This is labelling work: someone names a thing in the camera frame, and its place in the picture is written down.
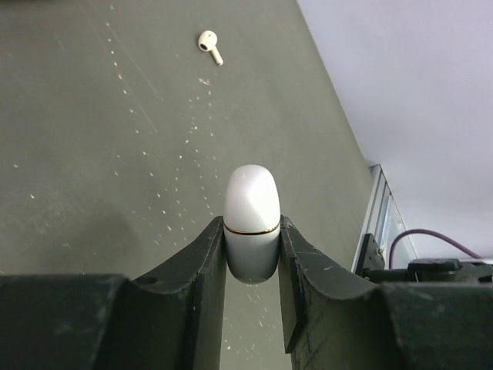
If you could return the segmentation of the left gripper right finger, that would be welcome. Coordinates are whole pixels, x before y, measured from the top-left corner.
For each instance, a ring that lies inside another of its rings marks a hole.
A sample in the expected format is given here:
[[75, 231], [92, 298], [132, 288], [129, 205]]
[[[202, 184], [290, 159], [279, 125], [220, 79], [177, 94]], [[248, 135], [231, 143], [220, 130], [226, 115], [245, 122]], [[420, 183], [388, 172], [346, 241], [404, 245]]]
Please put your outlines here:
[[373, 283], [280, 222], [284, 347], [295, 369], [490, 369], [492, 283]]

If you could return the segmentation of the white earbuds charging case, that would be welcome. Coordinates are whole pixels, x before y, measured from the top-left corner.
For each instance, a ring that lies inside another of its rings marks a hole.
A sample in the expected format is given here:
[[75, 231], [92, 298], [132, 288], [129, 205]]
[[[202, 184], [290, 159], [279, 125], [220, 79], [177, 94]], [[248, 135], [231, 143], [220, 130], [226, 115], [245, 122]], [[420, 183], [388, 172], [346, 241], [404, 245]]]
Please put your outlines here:
[[255, 164], [235, 169], [225, 194], [223, 232], [228, 267], [238, 281], [261, 284], [272, 277], [279, 259], [280, 219], [272, 173]]

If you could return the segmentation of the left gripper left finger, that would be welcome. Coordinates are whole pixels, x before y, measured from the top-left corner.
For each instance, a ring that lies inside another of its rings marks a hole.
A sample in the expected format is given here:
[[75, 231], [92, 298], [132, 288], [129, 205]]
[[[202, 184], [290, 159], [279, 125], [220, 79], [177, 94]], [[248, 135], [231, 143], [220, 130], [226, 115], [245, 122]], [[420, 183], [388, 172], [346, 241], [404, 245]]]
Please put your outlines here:
[[223, 220], [136, 279], [1, 279], [3, 369], [217, 369], [226, 282]]

